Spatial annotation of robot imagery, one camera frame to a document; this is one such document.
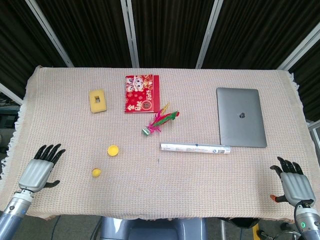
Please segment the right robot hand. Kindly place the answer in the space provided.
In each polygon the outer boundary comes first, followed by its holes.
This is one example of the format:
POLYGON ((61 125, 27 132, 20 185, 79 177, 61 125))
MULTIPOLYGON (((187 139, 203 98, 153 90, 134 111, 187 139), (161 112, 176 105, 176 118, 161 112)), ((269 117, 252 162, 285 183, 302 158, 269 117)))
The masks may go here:
POLYGON ((289 203, 295 207, 298 203, 314 206, 316 196, 313 192, 311 183, 302 168, 296 162, 285 160, 282 157, 277 157, 281 167, 272 165, 271 170, 274 170, 281 182, 283 188, 282 196, 270 195, 270 198, 276 203, 289 203))

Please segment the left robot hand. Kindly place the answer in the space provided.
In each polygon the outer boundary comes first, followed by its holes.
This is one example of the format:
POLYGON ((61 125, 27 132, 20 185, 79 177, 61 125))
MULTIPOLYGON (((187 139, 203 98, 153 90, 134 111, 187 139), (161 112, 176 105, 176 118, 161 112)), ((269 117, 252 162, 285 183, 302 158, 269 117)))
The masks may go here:
POLYGON ((22 191, 37 193, 43 188, 54 188, 60 183, 60 180, 48 182, 52 170, 66 151, 60 147, 61 144, 58 143, 43 145, 38 149, 18 181, 18 186, 22 191))

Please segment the yellow round cap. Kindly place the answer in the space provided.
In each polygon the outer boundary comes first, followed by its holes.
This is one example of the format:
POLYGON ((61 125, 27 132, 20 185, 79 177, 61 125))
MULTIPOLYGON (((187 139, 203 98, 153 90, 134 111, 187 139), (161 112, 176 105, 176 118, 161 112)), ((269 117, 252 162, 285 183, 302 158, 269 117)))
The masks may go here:
POLYGON ((116 156, 119 153, 119 147, 117 145, 110 145, 107 148, 107 154, 111 157, 116 156))

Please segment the grey laptop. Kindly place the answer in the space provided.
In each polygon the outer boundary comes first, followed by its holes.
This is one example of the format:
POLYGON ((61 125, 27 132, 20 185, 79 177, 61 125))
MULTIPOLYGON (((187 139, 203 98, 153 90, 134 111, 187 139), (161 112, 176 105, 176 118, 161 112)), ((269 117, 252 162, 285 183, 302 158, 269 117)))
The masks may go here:
POLYGON ((219 138, 230 147, 266 148, 267 139, 257 89, 216 89, 219 138))

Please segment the yellow sponge with rectangular hole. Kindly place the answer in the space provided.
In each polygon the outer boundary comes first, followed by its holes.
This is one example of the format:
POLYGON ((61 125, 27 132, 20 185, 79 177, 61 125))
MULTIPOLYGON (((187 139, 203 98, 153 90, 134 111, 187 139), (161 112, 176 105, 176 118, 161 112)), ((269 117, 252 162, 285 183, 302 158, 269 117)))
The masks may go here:
POLYGON ((89 104, 92 113, 100 113, 106 111, 107 104, 104 90, 91 90, 89 92, 89 104))

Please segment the silver printed tube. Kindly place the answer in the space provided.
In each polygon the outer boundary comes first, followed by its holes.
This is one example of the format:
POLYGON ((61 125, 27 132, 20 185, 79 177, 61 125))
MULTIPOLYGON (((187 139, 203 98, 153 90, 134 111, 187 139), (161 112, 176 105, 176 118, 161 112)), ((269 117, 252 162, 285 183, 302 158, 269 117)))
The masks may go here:
POLYGON ((230 154, 231 147, 227 145, 199 144, 199 143, 171 143, 160 144, 161 151, 186 152, 186 153, 206 153, 206 154, 230 154))

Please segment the beige woven tablecloth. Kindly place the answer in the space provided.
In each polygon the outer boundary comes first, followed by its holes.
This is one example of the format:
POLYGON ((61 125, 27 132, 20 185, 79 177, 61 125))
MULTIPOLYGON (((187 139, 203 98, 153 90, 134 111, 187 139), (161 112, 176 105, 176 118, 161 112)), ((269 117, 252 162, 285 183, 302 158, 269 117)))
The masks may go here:
POLYGON ((277 157, 298 163, 320 212, 320 166, 293 76, 283 70, 37 67, 2 161, 0 211, 18 191, 28 162, 43 145, 65 153, 53 168, 53 188, 34 195, 27 211, 119 219, 191 217, 293 218, 275 203, 282 184, 270 167, 277 157), (159 75, 160 104, 179 116, 150 136, 150 113, 125 113, 125 77, 159 75), (266 148, 233 147, 229 154, 162 151, 161 143, 220 143, 217 88, 257 89, 266 148), (92 113, 89 92, 104 90, 106 111, 92 113), (119 152, 109 156, 107 149, 119 152), (101 169, 99 177, 92 170, 101 169))

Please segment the red spiral 2025 calendar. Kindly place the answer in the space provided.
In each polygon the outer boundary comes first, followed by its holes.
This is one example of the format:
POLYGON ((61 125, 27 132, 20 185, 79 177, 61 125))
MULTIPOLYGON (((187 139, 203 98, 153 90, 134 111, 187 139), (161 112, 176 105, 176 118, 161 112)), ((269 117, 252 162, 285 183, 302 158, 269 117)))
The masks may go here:
POLYGON ((127 75, 124 103, 126 114, 157 113, 160 110, 159 75, 127 75))

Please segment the colourful feather shuttlecock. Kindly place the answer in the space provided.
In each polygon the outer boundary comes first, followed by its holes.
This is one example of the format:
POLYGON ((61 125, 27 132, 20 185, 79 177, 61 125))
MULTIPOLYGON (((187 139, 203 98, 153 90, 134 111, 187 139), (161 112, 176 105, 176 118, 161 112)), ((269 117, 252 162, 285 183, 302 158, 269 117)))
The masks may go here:
POLYGON ((149 136, 153 134, 154 132, 161 132, 160 126, 164 125, 168 121, 173 121, 175 118, 177 118, 180 115, 179 111, 174 111, 170 113, 166 113, 169 103, 167 103, 163 108, 161 108, 155 115, 153 120, 145 126, 141 132, 145 136, 149 136))

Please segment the black curtain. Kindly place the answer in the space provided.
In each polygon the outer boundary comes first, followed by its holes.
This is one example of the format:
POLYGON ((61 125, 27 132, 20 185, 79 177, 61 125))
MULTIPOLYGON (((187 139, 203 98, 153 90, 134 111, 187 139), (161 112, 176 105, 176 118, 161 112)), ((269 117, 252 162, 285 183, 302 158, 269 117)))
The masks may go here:
MULTIPOLYGON (((35 0, 75 67, 132 66, 121 0, 35 0)), ((217 0, 131 0, 139 65, 196 67, 217 0)), ((274 70, 320 23, 320 0, 223 0, 202 67, 274 70)), ((23 98, 37 66, 66 66, 25 0, 0 0, 0 84, 23 98)), ((289 71, 320 120, 320 40, 289 71)))

